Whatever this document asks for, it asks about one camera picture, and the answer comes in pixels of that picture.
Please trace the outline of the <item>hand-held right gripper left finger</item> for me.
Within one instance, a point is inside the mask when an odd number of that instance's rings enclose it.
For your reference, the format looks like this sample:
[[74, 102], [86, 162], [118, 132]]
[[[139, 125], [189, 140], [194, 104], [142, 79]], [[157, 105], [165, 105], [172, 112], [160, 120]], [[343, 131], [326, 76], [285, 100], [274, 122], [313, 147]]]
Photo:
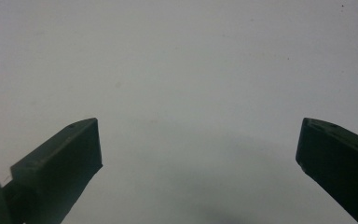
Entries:
[[72, 123], [10, 167], [4, 186], [14, 224], [61, 224], [103, 167], [98, 120]]

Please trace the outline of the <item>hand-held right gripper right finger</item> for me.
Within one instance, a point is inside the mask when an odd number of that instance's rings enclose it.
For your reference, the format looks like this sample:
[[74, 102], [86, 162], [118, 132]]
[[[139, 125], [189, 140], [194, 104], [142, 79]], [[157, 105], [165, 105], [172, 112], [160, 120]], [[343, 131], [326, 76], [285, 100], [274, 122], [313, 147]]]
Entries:
[[358, 134], [305, 118], [296, 162], [358, 222]]

